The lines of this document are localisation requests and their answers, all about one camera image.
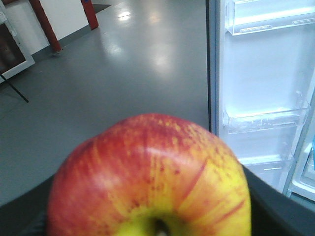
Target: black stand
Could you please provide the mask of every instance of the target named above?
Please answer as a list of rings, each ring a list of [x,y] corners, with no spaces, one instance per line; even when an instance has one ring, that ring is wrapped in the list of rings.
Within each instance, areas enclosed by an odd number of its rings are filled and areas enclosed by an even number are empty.
[[[6,81],[11,88],[13,88],[14,91],[17,92],[18,95],[20,95],[21,98],[24,99],[24,101],[29,102],[26,97],[23,96],[23,94],[21,94],[2,74],[0,74],[1,78],[3,78],[4,81]]]

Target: white wall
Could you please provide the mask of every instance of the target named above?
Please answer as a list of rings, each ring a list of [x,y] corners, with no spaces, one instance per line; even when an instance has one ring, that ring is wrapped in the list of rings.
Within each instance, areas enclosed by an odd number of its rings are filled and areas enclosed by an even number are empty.
[[[58,40],[88,25],[79,0],[40,2]],[[29,53],[34,54],[49,45],[28,0],[19,0],[7,5],[6,11]]]

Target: red pillar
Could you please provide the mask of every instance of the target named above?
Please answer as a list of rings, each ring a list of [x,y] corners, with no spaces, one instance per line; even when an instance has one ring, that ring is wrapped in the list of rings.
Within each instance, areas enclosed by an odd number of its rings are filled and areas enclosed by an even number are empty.
[[[94,30],[98,27],[98,21],[91,0],[81,0],[81,3],[90,24],[90,28]]]
[[[30,4],[36,14],[36,17],[38,18],[38,21],[50,43],[52,46],[54,52],[60,52],[61,46],[59,41],[57,40],[57,37],[53,31],[53,28],[51,27],[49,20],[46,16],[46,13],[40,3],[39,0],[30,0]]]

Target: apple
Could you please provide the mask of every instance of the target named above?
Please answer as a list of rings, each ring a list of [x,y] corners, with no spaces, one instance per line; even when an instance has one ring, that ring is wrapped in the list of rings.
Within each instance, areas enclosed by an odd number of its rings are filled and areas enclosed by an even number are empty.
[[[47,236],[249,236],[251,204],[233,152],[168,115],[118,122],[55,174]]]

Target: gray floor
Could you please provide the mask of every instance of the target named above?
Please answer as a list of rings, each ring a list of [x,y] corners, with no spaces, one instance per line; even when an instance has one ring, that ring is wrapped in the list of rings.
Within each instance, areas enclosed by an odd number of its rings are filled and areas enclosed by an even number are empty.
[[[30,103],[0,86],[0,205],[123,118],[157,112],[209,128],[205,1],[104,4],[98,29],[11,80]]]

